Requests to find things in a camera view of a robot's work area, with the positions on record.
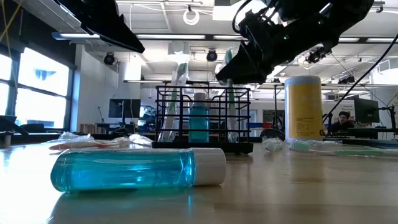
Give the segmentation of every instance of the black wire rack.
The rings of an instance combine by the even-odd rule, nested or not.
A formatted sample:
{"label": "black wire rack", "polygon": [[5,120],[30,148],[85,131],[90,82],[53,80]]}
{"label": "black wire rack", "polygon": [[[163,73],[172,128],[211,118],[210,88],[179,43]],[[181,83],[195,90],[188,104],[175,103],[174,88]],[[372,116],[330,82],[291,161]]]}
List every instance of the black wire rack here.
{"label": "black wire rack", "polygon": [[[189,147],[219,147],[224,152],[234,152],[236,154],[252,152],[253,144],[249,142],[250,128],[247,125],[242,127],[241,122],[247,120],[249,122],[250,101],[249,88],[231,88],[231,87],[212,87],[212,86],[157,86],[156,99],[156,129],[155,141],[152,143],[154,148],[189,148]],[[205,92],[208,96],[210,91],[218,90],[221,94],[209,98],[207,100],[194,100],[187,93]],[[234,99],[229,97],[229,93],[234,93]],[[167,114],[168,106],[171,103],[176,104],[176,113]],[[209,107],[209,115],[190,115],[187,112],[194,103],[206,103]],[[229,114],[229,107],[235,105],[235,114]],[[163,128],[166,117],[174,117],[178,123],[178,128]],[[189,121],[191,117],[208,118],[210,121],[210,129],[189,129],[184,126],[184,121]],[[235,118],[237,129],[228,129],[228,119]],[[175,139],[173,142],[159,141],[159,135],[162,131],[175,131]],[[190,132],[200,131],[209,132],[209,142],[189,142],[188,136]],[[228,141],[228,133],[237,133],[236,142]]]}

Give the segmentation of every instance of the wooden table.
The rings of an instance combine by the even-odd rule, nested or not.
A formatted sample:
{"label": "wooden table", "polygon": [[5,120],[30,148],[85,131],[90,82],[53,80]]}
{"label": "wooden table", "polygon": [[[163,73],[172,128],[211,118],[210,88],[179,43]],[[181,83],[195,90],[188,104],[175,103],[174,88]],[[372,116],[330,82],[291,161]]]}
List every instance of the wooden table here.
{"label": "wooden table", "polygon": [[398,223],[398,159],[228,155],[216,187],[62,194],[46,146],[0,149],[0,223]]}

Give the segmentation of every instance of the man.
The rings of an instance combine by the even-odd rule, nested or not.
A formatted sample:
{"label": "man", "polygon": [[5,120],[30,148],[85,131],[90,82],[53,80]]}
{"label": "man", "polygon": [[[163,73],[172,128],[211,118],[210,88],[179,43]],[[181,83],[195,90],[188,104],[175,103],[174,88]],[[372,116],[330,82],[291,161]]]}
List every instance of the man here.
{"label": "man", "polygon": [[331,125],[332,132],[344,131],[353,128],[354,125],[348,122],[349,112],[342,111],[338,114],[338,122]]}

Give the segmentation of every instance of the clear plastic bottle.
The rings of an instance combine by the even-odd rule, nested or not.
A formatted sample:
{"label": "clear plastic bottle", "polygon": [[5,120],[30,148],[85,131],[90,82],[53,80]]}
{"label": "clear plastic bottle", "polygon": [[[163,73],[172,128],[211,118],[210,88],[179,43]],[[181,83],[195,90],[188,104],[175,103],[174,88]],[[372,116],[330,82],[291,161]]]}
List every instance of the clear plastic bottle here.
{"label": "clear plastic bottle", "polygon": [[[195,100],[206,100],[206,93],[195,93]],[[189,129],[209,130],[209,108],[205,103],[194,103],[189,109],[190,115],[205,115],[207,117],[189,117]],[[209,131],[190,131],[190,142],[209,142]]]}
{"label": "clear plastic bottle", "polygon": [[221,149],[74,149],[60,154],[51,182],[61,192],[221,184],[225,164]]}

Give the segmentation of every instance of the white lid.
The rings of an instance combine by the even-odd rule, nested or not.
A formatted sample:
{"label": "white lid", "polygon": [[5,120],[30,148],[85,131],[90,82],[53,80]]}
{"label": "white lid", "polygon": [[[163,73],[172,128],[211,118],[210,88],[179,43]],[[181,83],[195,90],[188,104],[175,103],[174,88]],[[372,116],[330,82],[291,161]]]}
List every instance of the white lid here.
{"label": "white lid", "polygon": [[226,175],[226,159],[222,149],[192,148],[195,155],[194,185],[222,184]]}
{"label": "white lid", "polygon": [[206,93],[195,93],[193,95],[194,100],[206,100]]}

